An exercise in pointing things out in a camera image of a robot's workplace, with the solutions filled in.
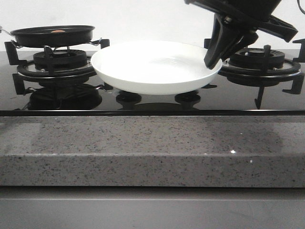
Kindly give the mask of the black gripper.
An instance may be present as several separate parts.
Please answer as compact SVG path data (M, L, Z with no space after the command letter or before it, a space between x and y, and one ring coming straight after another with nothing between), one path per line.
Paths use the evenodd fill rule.
M256 32L242 34L242 29L261 30L286 42L291 41L298 30L272 15L279 3L279 0L186 0L185 4L215 13L212 36L204 58L206 67L213 69L220 59L225 61L257 41Z

